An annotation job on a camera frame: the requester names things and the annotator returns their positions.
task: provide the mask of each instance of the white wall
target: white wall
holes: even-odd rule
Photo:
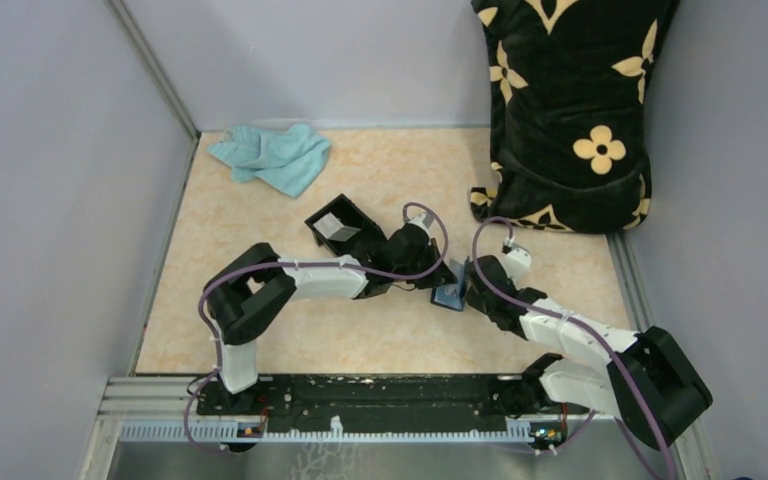
[[[126,3],[201,130],[489,124],[466,0]]]
[[[101,0],[0,0],[0,479],[71,479],[189,142]]]
[[[631,241],[657,321],[714,395],[724,470],[768,478],[768,1],[679,8],[655,71],[653,203]]]

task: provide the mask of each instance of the black and yellow pillow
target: black and yellow pillow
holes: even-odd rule
[[[649,211],[643,101],[678,0],[473,0],[490,58],[491,168],[473,215],[607,233]]]

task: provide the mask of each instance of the beige marble floor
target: beige marble floor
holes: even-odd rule
[[[137,372],[203,372],[214,364],[207,328],[196,314],[204,283],[261,241],[281,254],[329,257],[304,219],[340,193],[385,233],[401,224],[410,200],[435,209],[451,232],[452,256],[463,259],[477,223],[468,189],[492,185],[487,129],[324,132],[328,165],[298,199],[265,183],[235,184],[207,153],[221,134],[205,134],[181,206]],[[488,229],[481,253],[498,252],[504,232]],[[602,236],[518,230],[534,256],[520,282],[614,326],[628,326]],[[429,292],[391,289],[369,300],[312,299],[289,304],[258,339],[258,368],[272,373],[471,373],[521,371],[546,352],[496,329],[474,310],[433,306]]]

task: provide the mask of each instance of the light blue cloth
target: light blue cloth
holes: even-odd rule
[[[304,124],[285,133],[235,125],[207,151],[231,167],[231,180],[260,178],[278,191],[298,197],[325,168],[331,142]]]

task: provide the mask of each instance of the small blue object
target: small blue object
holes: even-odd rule
[[[465,265],[469,262],[469,258],[463,264],[454,260],[449,260],[449,269],[458,278],[457,283],[450,285],[443,285],[441,287],[435,287],[431,290],[431,303],[444,308],[455,310],[458,312],[464,311],[466,304],[464,302],[464,296],[466,295],[466,282],[465,282]]]
[[[231,180],[260,178],[276,190],[298,197],[325,168],[331,142],[304,124],[284,133],[235,125],[207,151],[231,167]]]

